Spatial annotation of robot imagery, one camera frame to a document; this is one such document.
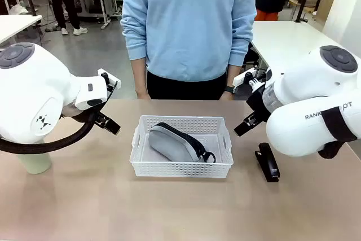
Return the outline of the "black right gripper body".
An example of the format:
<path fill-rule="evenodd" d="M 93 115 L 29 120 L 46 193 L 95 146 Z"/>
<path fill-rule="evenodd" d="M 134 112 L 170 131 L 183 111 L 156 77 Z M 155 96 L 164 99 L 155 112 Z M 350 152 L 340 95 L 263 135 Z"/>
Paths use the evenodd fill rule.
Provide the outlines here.
<path fill-rule="evenodd" d="M 252 92 L 251 96 L 247 99 L 246 103 L 253 110 L 253 112 L 246 118 L 249 124 L 259 124 L 267 122 L 271 113 L 266 108 L 263 102 L 263 92 L 265 88 L 258 88 Z"/>

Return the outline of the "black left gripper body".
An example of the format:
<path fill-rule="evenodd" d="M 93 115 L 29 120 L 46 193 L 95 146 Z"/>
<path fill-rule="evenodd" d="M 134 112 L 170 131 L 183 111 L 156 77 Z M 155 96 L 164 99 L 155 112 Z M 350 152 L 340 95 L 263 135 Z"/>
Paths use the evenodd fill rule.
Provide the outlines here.
<path fill-rule="evenodd" d="M 97 126 L 106 126 L 107 117 L 99 111 L 91 111 L 89 116 L 89 123 Z"/>

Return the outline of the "person's right hand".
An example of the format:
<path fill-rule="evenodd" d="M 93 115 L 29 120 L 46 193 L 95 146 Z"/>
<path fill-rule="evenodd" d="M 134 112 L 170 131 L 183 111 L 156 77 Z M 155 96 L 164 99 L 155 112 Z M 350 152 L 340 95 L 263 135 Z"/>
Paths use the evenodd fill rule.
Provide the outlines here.
<path fill-rule="evenodd" d="M 151 97 L 149 96 L 147 89 L 136 89 L 137 99 L 142 100 L 151 100 Z"/>

